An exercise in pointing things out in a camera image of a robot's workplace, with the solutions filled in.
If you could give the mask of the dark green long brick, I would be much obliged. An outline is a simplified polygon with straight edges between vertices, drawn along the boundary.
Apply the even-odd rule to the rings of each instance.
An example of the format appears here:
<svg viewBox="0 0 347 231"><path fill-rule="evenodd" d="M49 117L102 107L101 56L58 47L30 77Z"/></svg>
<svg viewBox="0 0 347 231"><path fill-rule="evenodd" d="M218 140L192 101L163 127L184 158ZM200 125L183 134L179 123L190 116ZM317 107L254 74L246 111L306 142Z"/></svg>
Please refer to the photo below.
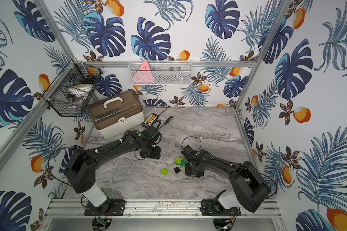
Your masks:
<svg viewBox="0 0 347 231"><path fill-rule="evenodd" d="M185 167L185 166L186 166L186 163L187 163L187 162L186 162L185 160L182 160L181 163L180 163L180 165L181 165L182 167Z"/></svg>

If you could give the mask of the lime green square brick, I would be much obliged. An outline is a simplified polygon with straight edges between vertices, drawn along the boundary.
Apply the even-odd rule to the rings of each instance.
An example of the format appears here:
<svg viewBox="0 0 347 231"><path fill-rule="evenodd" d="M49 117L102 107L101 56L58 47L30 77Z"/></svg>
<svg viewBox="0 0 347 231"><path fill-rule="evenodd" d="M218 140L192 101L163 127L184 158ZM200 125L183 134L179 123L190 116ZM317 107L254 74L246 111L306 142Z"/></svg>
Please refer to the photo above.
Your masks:
<svg viewBox="0 0 347 231"><path fill-rule="evenodd" d="M175 164L180 166L182 164L182 158L177 157L175 160Z"/></svg>

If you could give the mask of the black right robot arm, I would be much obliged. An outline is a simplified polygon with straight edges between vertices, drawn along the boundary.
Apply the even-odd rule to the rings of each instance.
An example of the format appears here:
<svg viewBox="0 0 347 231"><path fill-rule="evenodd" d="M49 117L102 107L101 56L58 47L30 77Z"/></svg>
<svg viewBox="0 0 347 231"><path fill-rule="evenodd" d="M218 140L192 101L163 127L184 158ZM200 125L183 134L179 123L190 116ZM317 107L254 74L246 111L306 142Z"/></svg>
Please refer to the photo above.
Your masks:
<svg viewBox="0 0 347 231"><path fill-rule="evenodd" d="M214 199L212 209L205 210L207 215L223 216L235 208L243 208L255 213L269 197L270 186L254 165L245 161L235 163L218 158L208 151L194 151L186 146L181 155L186 159L185 174L188 177L201 178L205 171L213 172L229 180L232 191L223 190Z"/></svg>

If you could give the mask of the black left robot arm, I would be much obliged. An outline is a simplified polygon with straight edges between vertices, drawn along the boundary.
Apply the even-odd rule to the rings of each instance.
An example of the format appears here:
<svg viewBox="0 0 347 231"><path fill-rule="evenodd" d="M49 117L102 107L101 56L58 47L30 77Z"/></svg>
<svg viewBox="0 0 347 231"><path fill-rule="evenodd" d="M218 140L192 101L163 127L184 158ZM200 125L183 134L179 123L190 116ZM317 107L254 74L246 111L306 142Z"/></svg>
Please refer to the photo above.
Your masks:
<svg viewBox="0 0 347 231"><path fill-rule="evenodd" d="M127 130L123 136L94 149L74 151L65 168L64 175L77 194L81 194L95 207L107 202L107 195L96 183L96 170L109 161L126 153L140 151L143 158L159 159L158 146L162 134L148 128L143 132Z"/></svg>

